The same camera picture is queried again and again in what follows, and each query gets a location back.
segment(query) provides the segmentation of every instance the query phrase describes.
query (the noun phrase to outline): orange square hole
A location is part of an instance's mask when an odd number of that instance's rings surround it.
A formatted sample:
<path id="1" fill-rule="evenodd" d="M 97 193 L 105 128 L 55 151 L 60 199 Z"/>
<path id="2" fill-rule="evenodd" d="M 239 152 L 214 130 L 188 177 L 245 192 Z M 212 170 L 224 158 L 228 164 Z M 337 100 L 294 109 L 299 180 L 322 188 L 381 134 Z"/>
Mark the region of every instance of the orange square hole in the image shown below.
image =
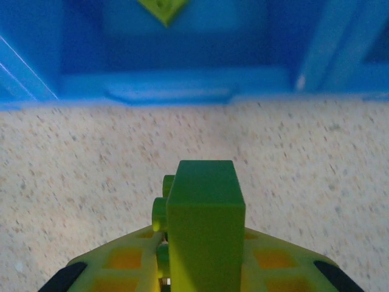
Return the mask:
<path id="1" fill-rule="evenodd" d="M 97 278 L 89 292 L 135 292 L 138 279 L 105 277 Z"/>
<path id="2" fill-rule="evenodd" d="M 267 279 L 265 284 L 268 292 L 314 292 L 303 277 Z"/>
<path id="3" fill-rule="evenodd" d="M 261 249 L 254 251 L 261 269 L 285 269 L 297 266 L 292 256 L 282 249 Z"/>
<path id="4" fill-rule="evenodd" d="M 140 269 L 142 250 L 140 248 L 116 248 L 104 264 L 104 269 Z"/>

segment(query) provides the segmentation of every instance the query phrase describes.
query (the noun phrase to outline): blue toy structure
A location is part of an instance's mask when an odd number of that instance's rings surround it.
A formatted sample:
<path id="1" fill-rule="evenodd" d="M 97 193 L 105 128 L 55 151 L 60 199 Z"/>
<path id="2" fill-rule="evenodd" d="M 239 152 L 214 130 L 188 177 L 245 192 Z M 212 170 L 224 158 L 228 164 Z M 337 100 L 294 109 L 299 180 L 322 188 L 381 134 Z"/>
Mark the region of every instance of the blue toy structure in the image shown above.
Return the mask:
<path id="1" fill-rule="evenodd" d="M 191 0 L 168 29 L 137 1 L 0 2 L 0 110 L 316 92 L 389 99 L 389 1 Z"/>

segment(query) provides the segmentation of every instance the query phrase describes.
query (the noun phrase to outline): speckled floor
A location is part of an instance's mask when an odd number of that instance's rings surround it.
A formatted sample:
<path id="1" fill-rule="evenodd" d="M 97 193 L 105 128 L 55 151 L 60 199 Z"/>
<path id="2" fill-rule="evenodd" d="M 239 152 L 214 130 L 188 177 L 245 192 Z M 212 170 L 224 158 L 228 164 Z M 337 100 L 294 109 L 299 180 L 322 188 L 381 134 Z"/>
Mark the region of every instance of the speckled floor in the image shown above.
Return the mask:
<path id="1" fill-rule="evenodd" d="M 181 159 L 232 159 L 246 226 L 389 291 L 389 105 L 61 108 L 0 113 L 0 290 L 150 224 Z"/>

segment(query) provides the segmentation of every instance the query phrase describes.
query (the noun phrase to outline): blue plastic panel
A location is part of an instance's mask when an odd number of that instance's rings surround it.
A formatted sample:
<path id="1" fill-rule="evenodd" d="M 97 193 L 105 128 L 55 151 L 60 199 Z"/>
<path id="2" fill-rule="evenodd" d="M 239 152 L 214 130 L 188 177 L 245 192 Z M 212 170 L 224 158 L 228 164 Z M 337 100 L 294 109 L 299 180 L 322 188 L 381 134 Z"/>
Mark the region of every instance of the blue plastic panel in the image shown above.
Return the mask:
<path id="1" fill-rule="evenodd" d="M 166 29 L 136 0 L 2 0 L 0 101 L 226 104 L 334 80 L 337 91 L 385 92 L 386 67 L 371 66 L 385 53 L 370 47 L 388 2 L 374 1 L 191 0 Z"/>
<path id="2" fill-rule="evenodd" d="M 339 44 L 337 53 L 331 60 L 327 76 L 320 86 L 320 89 L 324 91 L 344 89 L 351 76 L 358 71 L 360 66 L 363 66 L 363 60 L 368 55 L 375 40 L 379 38 L 382 31 L 385 31 L 385 25 L 389 19 L 389 1 L 361 1 L 358 11 L 350 21 L 349 28 Z"/>

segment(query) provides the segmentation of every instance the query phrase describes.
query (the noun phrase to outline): white spot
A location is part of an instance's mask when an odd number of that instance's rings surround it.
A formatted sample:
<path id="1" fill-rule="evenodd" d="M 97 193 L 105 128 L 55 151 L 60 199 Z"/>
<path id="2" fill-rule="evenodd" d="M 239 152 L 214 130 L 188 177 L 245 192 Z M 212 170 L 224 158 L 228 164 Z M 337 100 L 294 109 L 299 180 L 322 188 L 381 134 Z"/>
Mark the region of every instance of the white spot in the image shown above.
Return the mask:
<path id="1" fill-rule="evenodd" d="M 301 75 L 298 79 L 297 79 L 297 90 L 298 91 L 302 91 L 304 90 L 304 87 L 305 87 L 305 76 L 304 75 Z"/>
<path id="2" fill-rule="evenodd" d="M 23 263 L 22 262 L 17 262 L 15 264 L 15 270 L 17 270 L 19 273 L 23 272 Z"/>

